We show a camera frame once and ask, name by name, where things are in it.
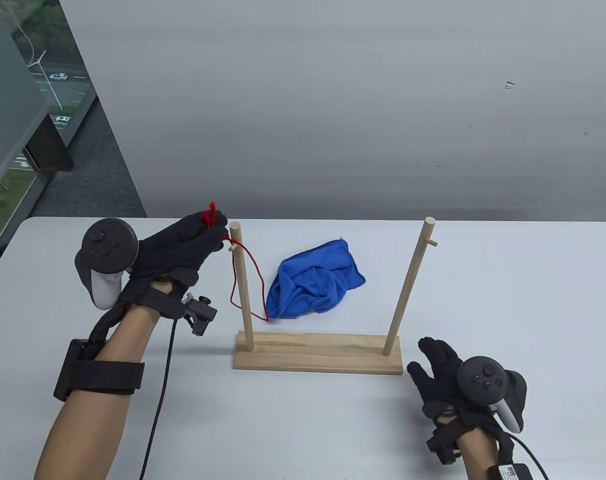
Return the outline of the person's left hand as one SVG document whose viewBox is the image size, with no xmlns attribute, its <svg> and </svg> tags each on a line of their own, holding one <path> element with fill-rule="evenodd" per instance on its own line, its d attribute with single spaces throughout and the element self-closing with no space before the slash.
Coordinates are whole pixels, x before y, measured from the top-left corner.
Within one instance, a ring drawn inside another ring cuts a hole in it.
<svg viewBox="0 0 606 480">
<path fill-rule="evenodd" d="M 172 284 L 169 295 L 181 301 L 198 281 L 205 260 L 221 249 L 228 234 L 227 225 L 225 214 L 209 209 L 187 215 L 141 240 L 129 280 L 118 300 L 140 306 L 152 283 L 168 279 Z"/>
</svg>

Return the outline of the person's right hand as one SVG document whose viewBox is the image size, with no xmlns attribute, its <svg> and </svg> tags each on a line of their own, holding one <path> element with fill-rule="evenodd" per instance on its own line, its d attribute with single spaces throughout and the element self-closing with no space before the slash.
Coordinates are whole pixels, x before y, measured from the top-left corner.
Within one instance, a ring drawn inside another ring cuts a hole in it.
<svg viewBox="0 0 606 480">
<path fill-rule="evenodd" d="M 463 361 L 443 340 L 424 337 L 418 347 L 428 359 L 433 375 L 413 361 L 407 371 L 421 396 L 422 412 L 433 421 L 436 430 L 428 440 L 428 448 L 438 455 L 454 458 L 454 451 L 464 434 L 479 428 L 499 445 L 499 457 L 507 462 L 513 456 L 514 443 L 499 426 L 487 406 L 472 402 L 458 384 L 458 370 Z"/>
</svg>

